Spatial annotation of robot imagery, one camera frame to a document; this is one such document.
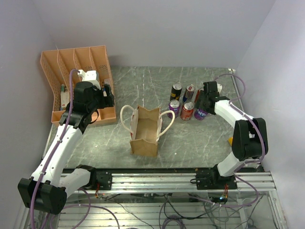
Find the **red can front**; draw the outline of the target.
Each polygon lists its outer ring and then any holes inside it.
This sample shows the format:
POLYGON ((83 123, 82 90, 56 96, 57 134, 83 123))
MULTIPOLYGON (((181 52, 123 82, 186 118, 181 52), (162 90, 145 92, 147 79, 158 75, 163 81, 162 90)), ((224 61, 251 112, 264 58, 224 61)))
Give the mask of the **red can front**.
POLYGON ((204 111, 203 109, 196 109, 196 111, 194 112, 194 117, 197 120, 203 120, 205 119, 205 117, 208 115, 208 112, 204 111))

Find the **red tab soda can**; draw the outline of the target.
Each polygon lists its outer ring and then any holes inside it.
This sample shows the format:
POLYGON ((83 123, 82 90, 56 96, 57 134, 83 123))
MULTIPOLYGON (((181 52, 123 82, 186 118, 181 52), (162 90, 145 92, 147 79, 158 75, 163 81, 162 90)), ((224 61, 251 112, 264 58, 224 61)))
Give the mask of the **red tab soda can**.
POLYGON ((195 91, 195 86, 193 84, 186 86, 185 92, 183 95, 183 103, 192 99, 194 91, 195 91))

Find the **red can silver top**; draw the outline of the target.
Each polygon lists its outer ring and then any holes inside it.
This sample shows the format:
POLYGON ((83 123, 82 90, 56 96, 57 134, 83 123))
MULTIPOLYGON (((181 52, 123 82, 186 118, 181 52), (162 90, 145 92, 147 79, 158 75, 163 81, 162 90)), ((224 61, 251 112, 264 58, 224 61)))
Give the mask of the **red can silver top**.
POLYGON ((180 118, 184 121, 188 121, 191 119, 194 111, 194 104, 192 101, 187 101, 183 104, 182 110, 180 113, 180 118))

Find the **black soda can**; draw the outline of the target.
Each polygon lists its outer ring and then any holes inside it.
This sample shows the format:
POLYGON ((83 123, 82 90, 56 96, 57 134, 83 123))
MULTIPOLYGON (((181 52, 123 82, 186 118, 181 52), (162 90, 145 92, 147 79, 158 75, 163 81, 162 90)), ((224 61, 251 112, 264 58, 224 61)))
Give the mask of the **black soda can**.
POLYGON ((180 82, 175 82, 172 85, 171 88, 171 95, 170 95, 170 101, 171 100, 178 100, 180 99, 181 92, 182 92, 182 84, 180 82))

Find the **purple Fanta can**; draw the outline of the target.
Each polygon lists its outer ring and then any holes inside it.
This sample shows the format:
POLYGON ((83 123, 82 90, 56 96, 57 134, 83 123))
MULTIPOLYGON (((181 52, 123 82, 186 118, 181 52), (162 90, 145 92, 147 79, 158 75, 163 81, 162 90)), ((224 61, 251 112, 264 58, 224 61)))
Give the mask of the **purple Fanta can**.
POLYGON ((173 99, 168 104, 168 110, 171 110, 175 114, 175 118, 178 117, 180 111, 180 102, 176 99, 173 99))

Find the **watermelon print canvas bag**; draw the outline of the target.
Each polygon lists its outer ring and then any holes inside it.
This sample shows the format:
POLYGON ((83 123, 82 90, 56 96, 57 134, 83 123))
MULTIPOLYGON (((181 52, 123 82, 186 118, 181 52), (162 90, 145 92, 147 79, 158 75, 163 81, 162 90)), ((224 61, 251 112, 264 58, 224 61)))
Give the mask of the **watermelon print canvas bag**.
POLYGON ((161 112, 160 108, 148 110, 142 106, 133 108, 130 105, 125 105, 120 110, 121 124, 131 136, 130 146, 131 154, 137 156, 158 155, 158 141, 175 121, 175 113, 172 110, 161 112), (123 121, 123 112, 125 109, 132 110, 130 126, 126 126, 123 121), (163 116, 171 114, 171 122, 162 130, 163 116))

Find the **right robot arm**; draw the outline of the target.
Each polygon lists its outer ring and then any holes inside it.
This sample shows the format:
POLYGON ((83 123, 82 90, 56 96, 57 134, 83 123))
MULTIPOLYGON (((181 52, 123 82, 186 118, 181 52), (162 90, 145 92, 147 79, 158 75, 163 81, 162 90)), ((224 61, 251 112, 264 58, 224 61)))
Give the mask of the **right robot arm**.
POLYGON ((216 81, 203 83, 195 107, 211 115, 222 117, 234 128, 231 153, 209 174, 210 184, 222 188, 227 179, 243 166, 261 162, 268 152, 266 122, 254 118, 236 107, 226 96, 221 96, 216 81))

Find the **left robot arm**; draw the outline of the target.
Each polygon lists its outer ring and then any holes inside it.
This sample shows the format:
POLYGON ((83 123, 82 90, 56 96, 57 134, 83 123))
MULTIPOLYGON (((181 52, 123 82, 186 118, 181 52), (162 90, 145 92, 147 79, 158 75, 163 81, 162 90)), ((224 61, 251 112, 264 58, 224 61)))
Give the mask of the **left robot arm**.
POLYGON ((61 174, 87 126, 94 122, 92 114, 113 106, 109 84, 98 89, 91 82, 76 83, 73 102, 68 103, 61 115, 56 137, 45 158, 30 178, 22 178, 18 183, 22 201, 31 213, 38 210, 57 215, 74 191, 82 187, 93 189, 97 185, 96 168, 91 166, 79 165, 65 178, 61 174))

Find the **white medicine box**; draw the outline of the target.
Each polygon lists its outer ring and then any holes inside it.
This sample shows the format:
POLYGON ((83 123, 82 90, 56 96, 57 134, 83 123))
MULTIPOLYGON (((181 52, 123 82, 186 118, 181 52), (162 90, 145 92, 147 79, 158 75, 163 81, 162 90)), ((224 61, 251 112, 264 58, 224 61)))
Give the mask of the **white medicine box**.
POLYGON ((65 110, 67 104, 70 102, 70 93, 69 92, 61 92, 61 110, 65 110))

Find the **orange plastic file organizer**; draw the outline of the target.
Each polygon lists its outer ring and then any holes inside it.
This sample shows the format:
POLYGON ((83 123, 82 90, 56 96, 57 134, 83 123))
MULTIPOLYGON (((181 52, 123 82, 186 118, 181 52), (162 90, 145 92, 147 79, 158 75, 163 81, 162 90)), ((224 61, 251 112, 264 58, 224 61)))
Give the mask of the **orange plastic file organizer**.
POLYGON ((100 85, 109 83, 114 93, 112 73, 104 45, 43 51, 41 66, 53 92, 51 122, 56 127, 59 126, 59 120, 64 113, 64 110, 61 110, 61 85, 70 88, 69 75, 72 69, 97 71, 100 85))

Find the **small yellow block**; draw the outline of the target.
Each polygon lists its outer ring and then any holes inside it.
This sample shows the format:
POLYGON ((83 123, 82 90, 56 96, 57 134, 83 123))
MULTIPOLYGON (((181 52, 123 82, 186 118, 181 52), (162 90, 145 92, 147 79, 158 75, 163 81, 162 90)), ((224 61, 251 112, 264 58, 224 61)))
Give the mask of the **small yellow block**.
POLYGON ((232 145, 232 143, 233 143, 233 137, 230 137, 230 138, 228 139, 228 143, 229 143, 229 145, 232 145))

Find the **aluminium mounting rail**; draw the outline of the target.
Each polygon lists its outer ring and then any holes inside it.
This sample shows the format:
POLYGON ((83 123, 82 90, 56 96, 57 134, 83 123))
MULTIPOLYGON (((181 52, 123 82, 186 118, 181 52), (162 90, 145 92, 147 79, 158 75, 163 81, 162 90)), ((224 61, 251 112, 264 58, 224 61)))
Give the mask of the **aluminium mounting rail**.
MULTIPOLYGON (((276 191, 276 185, 270 172, 237 173, 239 177, 233 185, 229 186, 229 192, 246 191, 276 191)), ((205 188, 199 190, 197 184, 191 183, 195 173, 159 173, 159 174, 112 174, 110 181, 106 182, 106 190, 103 185, 98 188, 99 193, 173 193, 173 192, 223 192, 224 185, 217 188, 205 188)))

